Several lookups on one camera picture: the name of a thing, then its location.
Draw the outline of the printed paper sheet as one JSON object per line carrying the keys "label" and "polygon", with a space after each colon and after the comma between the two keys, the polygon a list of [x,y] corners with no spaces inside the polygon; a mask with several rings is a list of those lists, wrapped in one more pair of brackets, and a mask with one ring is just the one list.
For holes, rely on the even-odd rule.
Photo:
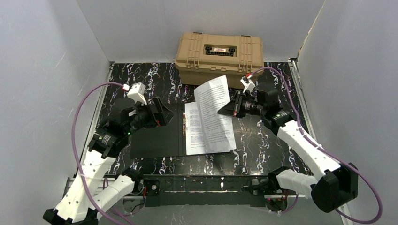
{"label": "printed paper sheet", "polygon": [[236,149],[232,118],[218,113],[230,101],[226,75],[198,86],[194,96],[203,130],[204,153],[225,153]]}
{"label": "printed paper sheet", "polygon": [[205,154],[206,146],[196,102],[185,104],[186,154]]}

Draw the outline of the white A4 file folder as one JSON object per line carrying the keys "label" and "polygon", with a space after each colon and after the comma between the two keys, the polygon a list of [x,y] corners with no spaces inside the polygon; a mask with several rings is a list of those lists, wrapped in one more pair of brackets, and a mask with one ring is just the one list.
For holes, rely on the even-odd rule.
{"label": "white A4 file folder", "polygon": [[186,154],[185,104],[167,106],[174,113],[162,127],[142,128],[130,138],[130,158],[182,157]]}

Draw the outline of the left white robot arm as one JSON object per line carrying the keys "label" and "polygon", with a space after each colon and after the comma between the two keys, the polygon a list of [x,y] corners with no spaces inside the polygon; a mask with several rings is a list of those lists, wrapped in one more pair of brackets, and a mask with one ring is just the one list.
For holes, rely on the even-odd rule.
{"label": "left white robot arm", "polygon": [[159,97],[149,104],[131,98],[116,100],[111,113],[93,133],[85,159],[69,190],[55,208],[47,209],[43,219],[52,225],[96,225],[114,204],[131,194],[143,175],[128,168],[116,180],[95,193],[109,167],[115,162],[129,137],[142,128],[167,125],[173,113]]}

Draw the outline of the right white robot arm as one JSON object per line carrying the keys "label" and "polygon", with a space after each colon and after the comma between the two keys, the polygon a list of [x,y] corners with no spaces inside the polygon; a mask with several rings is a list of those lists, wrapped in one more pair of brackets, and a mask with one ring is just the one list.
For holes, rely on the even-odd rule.
{"label": "right white robot arm", "polygon": [[237,91],[218,114],[242,118],[247,114],[260,116],[263,125],[287,143],[311,169],[305,175],[282,166],[268,173],[268,182],[275,190],[292,190],[311,198],[323,212],[329,213],[358,196],[358,175],[320,151],[320,145],[278,102],[277,90],[266,83],[257,88],[257,97],[248,91]]}

